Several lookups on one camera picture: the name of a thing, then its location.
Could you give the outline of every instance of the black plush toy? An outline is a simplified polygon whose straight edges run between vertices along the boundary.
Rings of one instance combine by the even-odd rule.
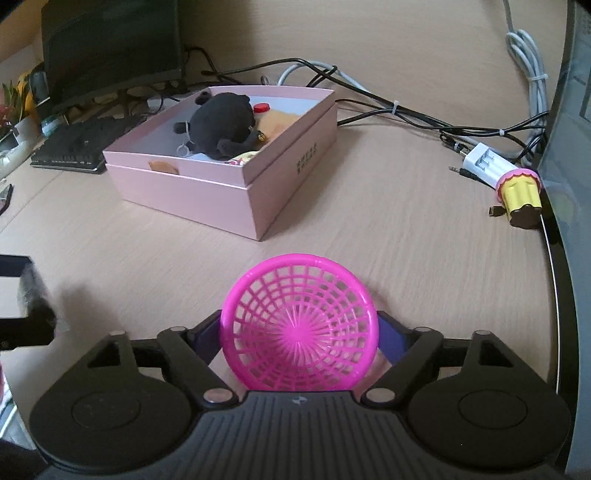
[[[187,148],[214,160],[227,160],[254,150],[263,136],[254,129],[255,117],[250,98],[224,92],[202,92],[195,103],[201,105],[189,122],[174,124],[174,132],[187,133]]]

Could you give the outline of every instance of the red bottle cap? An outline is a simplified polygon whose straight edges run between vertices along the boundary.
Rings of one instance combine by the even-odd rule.
[[[254,107],[252,107],[252,111],[255,113],[265,113],[271,110],[271,107],[268,103],[257,103]]]

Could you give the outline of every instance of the computer monitor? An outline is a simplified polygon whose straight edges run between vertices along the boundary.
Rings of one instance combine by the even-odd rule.
[[[41,33],[54,111],[184,74],[178,0],[49,0]]]
[[[559,460],[574,478],[591,478],[591,15],[572,0],[547,132],[537,170],[557,299],[557,389],[573,416]]]

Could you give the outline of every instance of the black bracket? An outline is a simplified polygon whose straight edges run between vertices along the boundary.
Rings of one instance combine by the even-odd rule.
[[[0,277],[20,278],[19,294],[26,315],[0,318],[0,351],[20,346],[49,345],[56,316],[46,300],[46,290],[29,257],[0,255]]]

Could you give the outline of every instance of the white charger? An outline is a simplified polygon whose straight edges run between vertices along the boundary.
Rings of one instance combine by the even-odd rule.
[[[473,173],[494,189],[504,174],[517,169],[515,165],[494,153],[484,143],[479,143],[466,154],[462,168]]]

